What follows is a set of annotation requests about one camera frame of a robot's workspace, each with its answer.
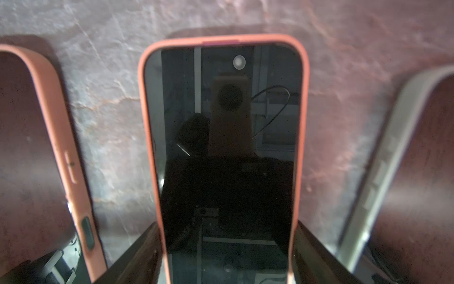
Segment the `phone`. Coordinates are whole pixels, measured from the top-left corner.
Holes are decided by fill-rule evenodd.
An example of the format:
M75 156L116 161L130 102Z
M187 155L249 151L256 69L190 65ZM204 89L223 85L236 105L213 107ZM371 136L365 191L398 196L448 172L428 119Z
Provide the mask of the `phone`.
M106 263L53 65L1 45L1 282L92 284Z
M367 260L396 284L454 281L454 66L400 88L336 258Z
M138 83L167 283L293 282L309 70L284 34L145 50Z

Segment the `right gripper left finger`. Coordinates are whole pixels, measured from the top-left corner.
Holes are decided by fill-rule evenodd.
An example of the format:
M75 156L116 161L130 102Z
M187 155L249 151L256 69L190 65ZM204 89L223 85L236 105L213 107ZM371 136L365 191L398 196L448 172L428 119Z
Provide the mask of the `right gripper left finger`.
M162 258L160 231L154 222L96 283L156 284Z

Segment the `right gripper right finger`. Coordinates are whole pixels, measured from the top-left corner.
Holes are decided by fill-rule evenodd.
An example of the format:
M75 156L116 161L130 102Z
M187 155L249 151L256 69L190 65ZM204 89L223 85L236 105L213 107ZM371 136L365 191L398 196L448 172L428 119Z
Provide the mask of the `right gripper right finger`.
M294 234L293 275L297 284L359 284L300 221Z

